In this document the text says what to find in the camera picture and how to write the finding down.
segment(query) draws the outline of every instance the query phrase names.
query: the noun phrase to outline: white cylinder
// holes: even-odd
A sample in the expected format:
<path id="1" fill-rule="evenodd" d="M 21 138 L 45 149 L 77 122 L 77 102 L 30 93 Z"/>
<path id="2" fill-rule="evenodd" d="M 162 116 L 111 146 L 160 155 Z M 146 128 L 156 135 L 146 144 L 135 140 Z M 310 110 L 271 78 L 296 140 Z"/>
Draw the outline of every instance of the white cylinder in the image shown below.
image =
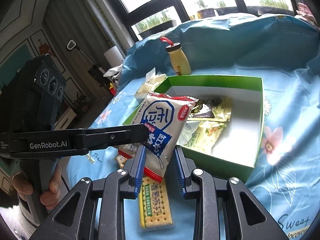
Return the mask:
<path id="1" fill-rule="evenodd" d="M 120 66 L 124 58 L 116 46 L 106 51 L 104 54 L 105 58 L 109 62 L 111 68 Z"/>

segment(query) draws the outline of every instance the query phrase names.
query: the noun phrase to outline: camera lens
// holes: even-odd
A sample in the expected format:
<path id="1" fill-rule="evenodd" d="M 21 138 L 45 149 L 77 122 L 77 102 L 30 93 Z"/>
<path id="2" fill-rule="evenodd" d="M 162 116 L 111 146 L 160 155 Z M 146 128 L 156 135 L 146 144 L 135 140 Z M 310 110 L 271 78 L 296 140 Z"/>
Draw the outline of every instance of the camera lens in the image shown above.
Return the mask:
<path id="1" fill-rule="evenodd" d="M 49 79 L 49 71 L 45 69 L 44 71 L 42 71 L 40 76 L 41 84 L 45 85 L 48 82 L 48 79 Z"/>
<path id="2" fill-rule="evenodd" d="M 57 79 L 56 78 L 52 78 L 52 80 L 50 81 L 50 84 L 49 84 L 49 93 L 50 94 L 54 94 L 56 89 L 57 89 L 57 85 L 58 85 L 58 82 L 57 82 Z"/>
<path id="3" fill-rule="evenodd" d="M 58 98 L 61 98 L 62 95 L 63 95 L 63 89 L 62 89 L 62 87 L 59 87 L 59 89 L 58 89 Z"/>

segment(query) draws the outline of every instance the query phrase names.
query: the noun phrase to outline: red label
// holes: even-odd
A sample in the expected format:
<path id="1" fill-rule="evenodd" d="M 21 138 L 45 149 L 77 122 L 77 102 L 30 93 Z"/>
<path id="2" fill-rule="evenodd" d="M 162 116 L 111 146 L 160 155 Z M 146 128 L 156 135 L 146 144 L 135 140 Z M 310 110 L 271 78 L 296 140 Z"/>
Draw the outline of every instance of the red label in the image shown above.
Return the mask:
<path id="1" fill-rule="evenodd" d="M 186 119 L 188 117 L 188 112 L 189 112 L 188 105 L 181 106 L 181 108 L 178 112 L 178 120 L 183 121 L 184 119 Z"/>

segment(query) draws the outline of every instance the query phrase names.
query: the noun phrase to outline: metal screw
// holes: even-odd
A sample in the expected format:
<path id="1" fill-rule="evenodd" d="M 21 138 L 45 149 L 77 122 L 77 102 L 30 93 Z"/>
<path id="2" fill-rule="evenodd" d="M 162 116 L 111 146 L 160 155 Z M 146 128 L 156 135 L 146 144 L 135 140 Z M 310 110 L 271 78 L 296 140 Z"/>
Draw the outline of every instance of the metal screw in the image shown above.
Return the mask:
<path id="1" fill-rule="evenodd" d="M 195 170 L 193 171 L 193 173 L 196 174 L 196 175 L 202 175 L 202 174 L 203 174 L 203 170 L 201 170 L 201 169 L 195 169 Z"/>
<path id="2" fill-rule="evenodd" d="M 83 178 L 83 179 L 81 179 L 81 181 L 80 181 L 81 184 L 89 184 L 89 182 L 90 182 L 90 179 L 89 179 L 89 178 Z"/>
<path id="3" fill-rule="evenodd" d="M 230 178 L 230 182 L 232 184 L 238 184 L 240 182 L 240 180 L 238 178 L 236 178 L 236 177 L 232 177 L 232 178 Z"/>
<path id="4" fill-rule="evenodd" d="M 124 174 L 127 173 L 127 171 L 124 170 L 124 169 L 119 169 L 119 170 L 117 170 L 117 173 L 118 173 L 119 175 L 124 175 Z"/>

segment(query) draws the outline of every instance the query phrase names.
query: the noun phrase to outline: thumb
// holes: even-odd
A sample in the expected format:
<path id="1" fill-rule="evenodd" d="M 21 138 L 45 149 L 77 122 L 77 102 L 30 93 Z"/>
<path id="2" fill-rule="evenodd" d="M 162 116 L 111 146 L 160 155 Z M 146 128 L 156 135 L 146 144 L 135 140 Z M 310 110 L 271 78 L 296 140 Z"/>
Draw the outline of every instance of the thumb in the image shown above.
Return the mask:
<path id="1" fill-rule="evenodd" d="M 17 190 L 18 194 L 31 195 L 33 193 L 33 186 L 27 181 L 21 172 L 17 173 L 12 178 L 13 187 Z"/>

